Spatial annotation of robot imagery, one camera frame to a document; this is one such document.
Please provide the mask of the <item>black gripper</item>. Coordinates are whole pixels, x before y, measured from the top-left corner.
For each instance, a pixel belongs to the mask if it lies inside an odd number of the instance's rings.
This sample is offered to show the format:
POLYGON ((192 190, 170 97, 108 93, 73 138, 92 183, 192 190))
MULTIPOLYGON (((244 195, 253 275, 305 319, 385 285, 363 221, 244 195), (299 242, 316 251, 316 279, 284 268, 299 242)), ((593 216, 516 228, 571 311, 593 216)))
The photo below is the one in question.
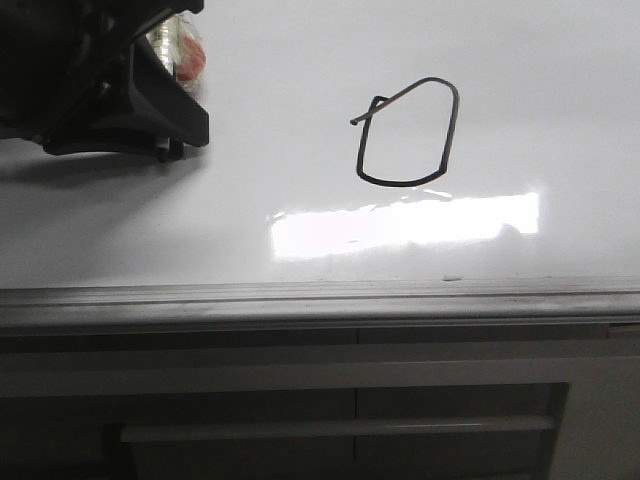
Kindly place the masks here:
POLYGON ((201 1, 4 1, 1 137, 52 155, 181 155, 209 142, 209 115, 146 35, 201 1))

